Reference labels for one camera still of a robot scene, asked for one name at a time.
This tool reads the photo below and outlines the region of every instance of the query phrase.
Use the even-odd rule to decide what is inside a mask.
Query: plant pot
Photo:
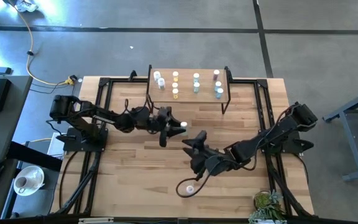
[[[256,207],[255,198],[256,198],[256,196],[257,196],[258,194],[270,194],[270,192],[267,191],[267,190],[261,190],[260,192],[258,192],[258,193],[256,193],[256,194],[254,195],[253,201],[254,201],[254,207],[255,207],[256,210],[258,210],[258,208]]]

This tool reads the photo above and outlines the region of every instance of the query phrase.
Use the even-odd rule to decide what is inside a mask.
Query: black floor stripe
[[[358,35],[358,30],[291,30],[265,29],[266,34],[308,34],[308,35]]]
[[[220,29],[220,28],[118,28],[118,27],[59,27],[33,26],[34,32],[161,32],[161,33],[223,33],[256,34],[258,29]],[[26,27],[0,26],[0,31],[27,31]]]
[[[264,31],[264,25],[262,22],[262,16],[260,15],[258,0],[252,0],[252,2],[254,3],[254,11],[256,16],[256,23],[258,25],[260,47],[262,48],[262,56],[264,58],[266,77],[273,78],[272,64],[270,63],[269,52],[267,50],[266,36]]]

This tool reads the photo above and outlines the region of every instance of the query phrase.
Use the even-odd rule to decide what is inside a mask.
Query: white plate
[[[35,179],[35,185],[34,185],[35,187],[31,189],[26,189],[24,192],[19,193],[19,188],[16,187],[16,180],[19,177],[27,177],[27,178]],[[22,169],[22,171],[20,171],[19,174],[16,176],[15,181],[13,183],[13,189],[20,196],[32,195],[36,191],[38,191],[39,188],[44,186],[44,178],[45,178],[44,171],[40,167],[38,166],[26,167]]]

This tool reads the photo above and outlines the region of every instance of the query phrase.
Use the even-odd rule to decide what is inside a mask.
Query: white cup
[[[27,189],[32,189],[35,185],[35,179],[28,177],[19,177],[15,181],[15,186],[19,189],[19,193],[23,193]]]

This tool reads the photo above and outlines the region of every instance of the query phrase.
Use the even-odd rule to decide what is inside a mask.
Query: gray metal stand
[[[334,118],[339,118],[341,120],[347,140],[349,141],[349,145],[352,149],[354,160],[355,160],[357,168],[358,168],[358,149],[357,149],[356,141],[354,139],[355,136],[352,134],[348,120],[346,118],[347,114],[358,113],[358,110],[356,110],[357,108],[358,108],[358,97],[354,98],[353,100],[346,103],[344,106],[340,107],[339,109],[335,110],[334,112],[330,113],[329,115],[323,116],[323,120],[326,123],[329,123]],[[358,171],[353,172],[348,175],[344,175],[344,176],[342,176],[342,178],[344,180],[358,179]]]

